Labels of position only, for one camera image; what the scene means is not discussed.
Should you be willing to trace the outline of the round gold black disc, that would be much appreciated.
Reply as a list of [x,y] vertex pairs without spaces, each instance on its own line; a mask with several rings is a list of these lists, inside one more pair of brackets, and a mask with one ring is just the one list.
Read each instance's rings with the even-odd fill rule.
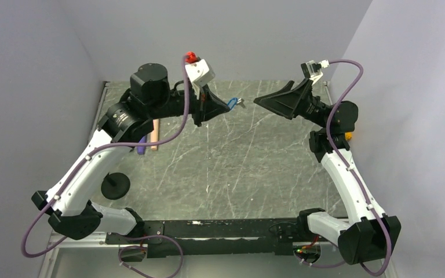
[[129,177],[123,173],[109,173],[101,183],[101,193],[109,200],[118,200],[124,197],[129,189]]

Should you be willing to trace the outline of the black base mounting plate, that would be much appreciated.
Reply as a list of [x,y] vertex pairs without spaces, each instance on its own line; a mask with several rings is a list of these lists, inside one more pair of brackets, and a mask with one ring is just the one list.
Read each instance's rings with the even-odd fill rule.
[[313,233],[301,231],[296,221],[296,218],[146,221],[145,239],[109,233],[105,243],[142,246],[147,251],[147,258],[179,254],[293,255],[295,250],[318,238]]

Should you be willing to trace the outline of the purple microphone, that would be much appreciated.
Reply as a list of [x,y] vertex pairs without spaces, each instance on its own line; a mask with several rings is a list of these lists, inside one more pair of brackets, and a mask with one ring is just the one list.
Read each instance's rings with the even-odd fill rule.
[[145,154],[145,146],[144,144],[147,143],[148,136],[143,136],[141,140],[138,142],[140,146],[136,147],[136,151],[138,155],[144,155]]

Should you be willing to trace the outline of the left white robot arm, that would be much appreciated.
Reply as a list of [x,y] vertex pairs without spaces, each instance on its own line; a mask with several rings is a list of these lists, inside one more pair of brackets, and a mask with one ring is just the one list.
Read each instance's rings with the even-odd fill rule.
[[144,235],[144,221],[131,208],[115,209],[91,201],[110,170],[154,129],[155,119],[191,116],[194,124],[229,112],[209,82],[215,73],[206,60],[183,63],[184,89],[170,86],[165,66],[147,63],[130,77],[130,86],[100,119],[97,129],[67,174],[32,201],[48,215],[52,229],[79,240],[94,232],[121,235],[136,243]]

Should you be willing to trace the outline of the aluminium frame rail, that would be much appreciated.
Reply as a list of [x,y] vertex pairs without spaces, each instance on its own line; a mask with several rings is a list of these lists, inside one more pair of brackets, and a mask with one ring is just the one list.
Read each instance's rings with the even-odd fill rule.
[[49,245],[58,243],[45,254],[39,277],[82,277],[90,274],[101,264],[101,255],[106,254],[106,232],[93,232],[81,240],[65,239],[53,232]]

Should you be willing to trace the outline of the pink microphone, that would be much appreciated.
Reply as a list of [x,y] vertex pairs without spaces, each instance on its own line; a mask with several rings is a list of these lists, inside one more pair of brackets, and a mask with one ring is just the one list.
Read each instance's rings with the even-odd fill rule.
[[151,143],[156,143],[159,141],[159,125],[160,125],[159,119],[154,119],[153,120],[154,129],[149,137]]

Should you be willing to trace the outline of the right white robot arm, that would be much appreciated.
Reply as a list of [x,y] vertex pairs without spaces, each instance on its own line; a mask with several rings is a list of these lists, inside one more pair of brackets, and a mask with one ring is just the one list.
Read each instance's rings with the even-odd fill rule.
[[289,81],[279,91],[255,98],[254,103],[286,119],[301,116],[321,128],[310,132],[309,148],[331,177],[348,221],[322,208],[303,210],[297,217],[297,235],[306,241],[316,235],[325,238],[338,247],[349,265],[389,258],[401,224],[377,203],[355,166],[345,135],[355,128],[357,105],[350,101],[325,104],[313,96],[309,79],[297,86]]

